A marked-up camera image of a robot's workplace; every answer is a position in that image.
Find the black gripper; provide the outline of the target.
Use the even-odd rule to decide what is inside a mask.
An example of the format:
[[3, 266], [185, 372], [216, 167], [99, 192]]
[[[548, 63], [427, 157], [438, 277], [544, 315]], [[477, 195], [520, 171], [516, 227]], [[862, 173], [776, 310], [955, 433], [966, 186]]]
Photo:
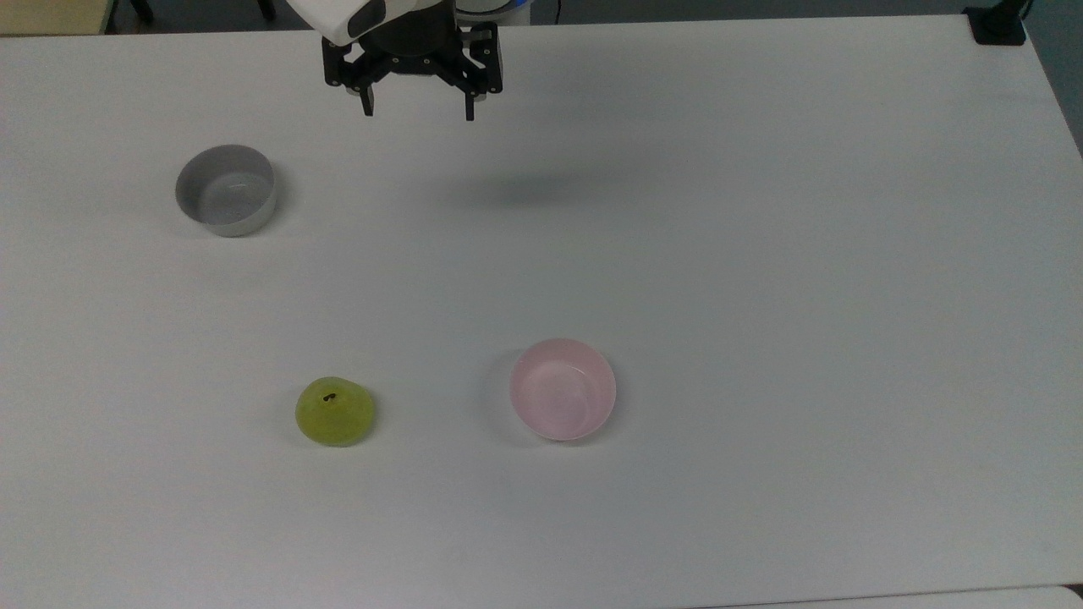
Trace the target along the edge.
[[464, 26], [453, 1], [360, 1], [322, 28], [322, 77], [356, 94], [375, 114], [371, 86], [388, 74], [434, 76], [464, 92], [465, 120], [480, 96], [503, 92], [503, 54], [495, 22]]

